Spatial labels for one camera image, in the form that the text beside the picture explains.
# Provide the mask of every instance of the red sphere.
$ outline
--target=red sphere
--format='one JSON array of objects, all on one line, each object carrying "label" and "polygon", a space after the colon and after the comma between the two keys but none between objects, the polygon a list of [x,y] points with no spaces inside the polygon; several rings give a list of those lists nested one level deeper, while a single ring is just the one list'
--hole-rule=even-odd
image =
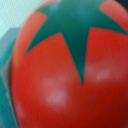
[{"label": "red sphere", "polygon": [[113,0],[50,0],[23,26],[11,63],[20,128],[128,127],[128,12]]}]

